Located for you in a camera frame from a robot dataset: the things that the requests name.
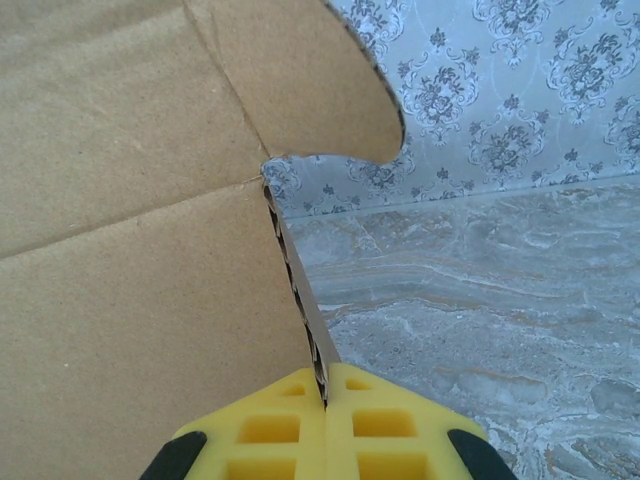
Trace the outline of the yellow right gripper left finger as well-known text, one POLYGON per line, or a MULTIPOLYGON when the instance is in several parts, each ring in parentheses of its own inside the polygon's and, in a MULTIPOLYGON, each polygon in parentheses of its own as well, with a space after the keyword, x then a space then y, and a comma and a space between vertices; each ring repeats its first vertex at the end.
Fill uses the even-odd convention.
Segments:
POLYGON ((299 369, 181 427, 141 480, 326 480, 324 415, 299 369))

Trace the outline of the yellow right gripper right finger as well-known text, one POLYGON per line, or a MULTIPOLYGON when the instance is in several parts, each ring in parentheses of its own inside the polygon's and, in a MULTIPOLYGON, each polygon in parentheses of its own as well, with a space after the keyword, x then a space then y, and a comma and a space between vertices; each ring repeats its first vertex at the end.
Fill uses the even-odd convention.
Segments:
POLYGON ((326 480, 518 480, 469 418, 346 363, 328 380, 326 480))

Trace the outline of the brown cardboard box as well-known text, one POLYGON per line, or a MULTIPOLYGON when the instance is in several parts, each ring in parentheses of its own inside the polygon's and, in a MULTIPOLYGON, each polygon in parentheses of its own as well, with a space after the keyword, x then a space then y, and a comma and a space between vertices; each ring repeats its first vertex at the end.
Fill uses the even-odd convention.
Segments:
POLYGON ((0 0, 5 430, 336 399, 262 167, 403 139, 328 0, 0 0))

